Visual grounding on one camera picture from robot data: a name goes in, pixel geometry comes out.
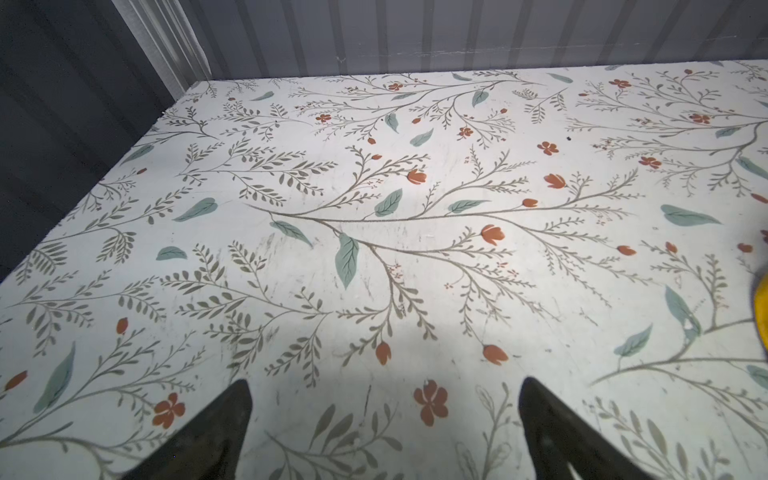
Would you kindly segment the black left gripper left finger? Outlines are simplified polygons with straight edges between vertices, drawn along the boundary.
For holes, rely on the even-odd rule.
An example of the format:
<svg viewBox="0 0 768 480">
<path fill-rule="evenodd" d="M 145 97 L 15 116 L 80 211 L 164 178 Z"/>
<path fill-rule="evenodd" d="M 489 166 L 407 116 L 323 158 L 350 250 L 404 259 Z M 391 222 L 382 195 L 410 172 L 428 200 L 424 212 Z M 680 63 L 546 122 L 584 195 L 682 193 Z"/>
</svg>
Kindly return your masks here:
<svg viewBox="0 0 768 480">
<path fill-rule="evenodd" d="M 232 383 L 126 479 L 233 479 L 253 401 L 248 382 Z"/>
</svg>

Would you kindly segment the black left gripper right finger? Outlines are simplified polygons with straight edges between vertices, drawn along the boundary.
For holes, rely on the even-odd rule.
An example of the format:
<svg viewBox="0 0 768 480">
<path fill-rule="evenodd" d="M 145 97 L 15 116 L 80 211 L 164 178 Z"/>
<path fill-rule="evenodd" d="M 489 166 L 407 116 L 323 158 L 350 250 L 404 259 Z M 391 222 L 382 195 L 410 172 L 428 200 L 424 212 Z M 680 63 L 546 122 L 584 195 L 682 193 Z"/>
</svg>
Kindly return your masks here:
<svg viewBox="0 0 768 480">
<path fill-rule="evenodd" d="M 534 377 L 524 379 L 518 411 L 538 479 L 648 479 Z"/>
</svg>

